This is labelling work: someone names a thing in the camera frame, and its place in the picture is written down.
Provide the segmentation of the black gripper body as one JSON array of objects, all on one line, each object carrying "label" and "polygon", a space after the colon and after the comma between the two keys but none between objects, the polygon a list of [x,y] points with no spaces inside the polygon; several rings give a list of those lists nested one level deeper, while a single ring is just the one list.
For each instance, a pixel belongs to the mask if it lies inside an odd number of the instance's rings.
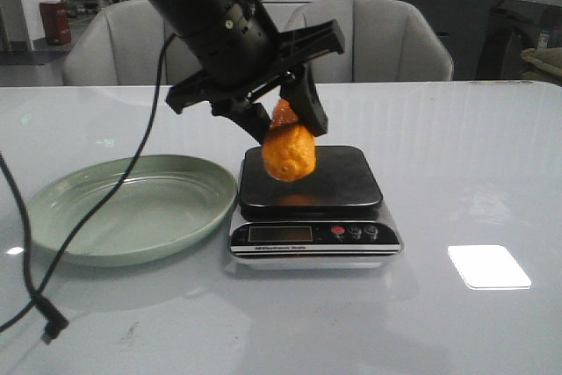
[{"label": "black gripper body", "polygon": [[245,97],[264,85],[277,86],[285,74],[299,65],[324,54],[344,51],[344,36],[336,20],[281,32],[273,60],[257,71],[246,83],[227,87],[219,84],[208,72],[201,70],[169,88],[166,103],[177,114],[201,101],[219,102]]}]

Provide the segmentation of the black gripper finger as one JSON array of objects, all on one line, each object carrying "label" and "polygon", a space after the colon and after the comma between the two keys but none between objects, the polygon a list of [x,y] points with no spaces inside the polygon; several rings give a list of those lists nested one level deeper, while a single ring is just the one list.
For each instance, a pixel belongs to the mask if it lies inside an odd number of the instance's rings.
[{"label": "black gripper finger", "polygon": [[270,128],[271,118],[260,103],[248,100],[221,100],[211,102],[212,115],[233,121],[259,144],[263,144]]},{"label": "black gripper finger", "polygon": [[319,99],[313,72],[307,64],[292,71],[292,78],[281,84],[280,97],[289,103],[299,121],[315,137],[328,132],[328,116]]}]

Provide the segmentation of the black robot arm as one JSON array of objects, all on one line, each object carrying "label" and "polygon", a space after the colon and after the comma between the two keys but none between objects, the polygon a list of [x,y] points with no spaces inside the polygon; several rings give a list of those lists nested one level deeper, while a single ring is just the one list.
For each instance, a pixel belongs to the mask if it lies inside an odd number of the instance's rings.
[{"label": "black robot arm", "polygon": [[310,61],[342,53],[334,20],[280,32],[261,0],[148,0],[197,58],[202,69],[169,89],[177,114],[207,101],[215,116],[232,120],[258,143],[270,117],[258,98],[274,88],[315,136],[328,131]]}]

